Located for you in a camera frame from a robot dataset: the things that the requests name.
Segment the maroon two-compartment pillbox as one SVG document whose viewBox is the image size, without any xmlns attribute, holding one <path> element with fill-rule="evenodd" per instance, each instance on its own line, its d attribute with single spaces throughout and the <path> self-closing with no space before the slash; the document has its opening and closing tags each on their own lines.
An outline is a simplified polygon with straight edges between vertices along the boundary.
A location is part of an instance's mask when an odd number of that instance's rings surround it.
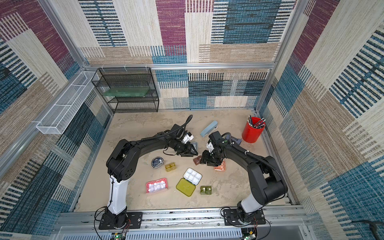
<svg viewBox="0 0 384 240">
<path fill-rule="evenodd" d="M 193 159 L 194 164 L 197 166 L 202 163 L 202 156 L 197 156 Z"/>
</svg>

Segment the orange pillbox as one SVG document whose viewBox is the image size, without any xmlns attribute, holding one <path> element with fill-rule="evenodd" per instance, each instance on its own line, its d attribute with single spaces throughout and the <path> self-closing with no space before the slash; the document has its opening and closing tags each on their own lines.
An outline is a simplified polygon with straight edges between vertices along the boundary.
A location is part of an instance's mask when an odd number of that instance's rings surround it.
<svg viewBox="0 0 384 240">
<path fill-rule="evenodd" d="M 224 172 L 226 170 L 226 161 L 223 160 L 219 166 L 214 167 L 214 170 L 218 172 Z"/>
</svg>

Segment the yellow two-compartment pillbox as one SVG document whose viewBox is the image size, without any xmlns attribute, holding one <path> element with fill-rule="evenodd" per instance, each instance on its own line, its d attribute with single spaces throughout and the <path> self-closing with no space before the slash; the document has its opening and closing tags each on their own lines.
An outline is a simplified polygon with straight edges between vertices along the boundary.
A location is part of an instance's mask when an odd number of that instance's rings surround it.
<svg viewBox="0 0 384 240">
<path fill-rule="evenodd" d="M 176 168 L 177 168 L 177 166 L 174 162 L 165 165 L 166 172 L 171 172 L 171 171 L 175 170 Z"/>
</svg>

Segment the round dark blue pillbox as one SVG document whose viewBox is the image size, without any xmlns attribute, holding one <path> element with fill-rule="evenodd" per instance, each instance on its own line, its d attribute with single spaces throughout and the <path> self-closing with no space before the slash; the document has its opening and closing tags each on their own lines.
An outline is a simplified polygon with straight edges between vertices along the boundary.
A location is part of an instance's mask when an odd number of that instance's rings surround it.
<svg viewBox="0 0 384 240">
<path fill-rule="evenodd" d="M 154 168 L 154 169 L 158 169 L 160 168 L 161 166 L 163 166 L 165 163 L 164 159 L 161 158 L 161 157 L 156 157 L 154 158 L 152 161 L 151 161 L 151 166 Z"/>
</svg>

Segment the blue six-compartment pillbox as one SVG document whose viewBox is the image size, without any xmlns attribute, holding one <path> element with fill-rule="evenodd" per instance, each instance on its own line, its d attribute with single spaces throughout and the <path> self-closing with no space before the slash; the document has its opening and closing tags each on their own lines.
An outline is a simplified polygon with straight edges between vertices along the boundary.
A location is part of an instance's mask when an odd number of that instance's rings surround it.
<svg viewBox="0 0 384 240">
<path fill-rule="evenodd" d="M 198 150 L 198 143 L 197 142 L 191 142 L 191 144 L 194 146 L 196 150 Z"/>
</svg>

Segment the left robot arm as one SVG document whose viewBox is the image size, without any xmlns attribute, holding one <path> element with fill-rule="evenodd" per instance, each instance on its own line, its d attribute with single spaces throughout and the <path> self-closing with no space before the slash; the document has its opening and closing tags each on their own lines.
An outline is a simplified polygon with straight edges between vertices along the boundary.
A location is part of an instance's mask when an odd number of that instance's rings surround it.
<svg viewBox="0 0 384 240">
<path fill-rule="evenodd" d="M 123 230 L 130 225 L 126 195 L 129 180 L 134 175 L 141 156 L 168 148 L 181 157 L 198 155 L 190 141 L 184 140 L 188 133 L 186 126 L 192 118 L 193 115 L 189 115 L 183 125 L 175 124 L 170 130 L 159 132 L 153 137 L 138 141 L 122 139 L 118 142 L 106 163 L 110 177 L 110 196 L 100 219 L 99 230 Z"/>
</svg>

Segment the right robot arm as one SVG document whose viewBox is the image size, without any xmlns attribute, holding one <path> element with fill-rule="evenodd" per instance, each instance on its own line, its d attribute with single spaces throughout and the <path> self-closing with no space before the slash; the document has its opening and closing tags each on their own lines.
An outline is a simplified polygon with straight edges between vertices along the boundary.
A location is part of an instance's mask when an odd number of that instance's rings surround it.
<svg viewBox="0 0 384 240">
<path fill-rule="evenodd" d="M 202 153 L 202 164 L 218 167 L 228 159 L 244 168 L 249 177 L 251 193 L 238 203 L 233 213 L 222 212 L 230 226 L 242 227 L 256 221 L 266 222 L 261 217 L 262 208 L 281 199 L 288 193 L 288 185 L 282 177 L 277 161 L 271 157 L 256 155 L 236 143 L 230 133 L 216 131 L 209 135 L 207 150 Z"/>
</svg>

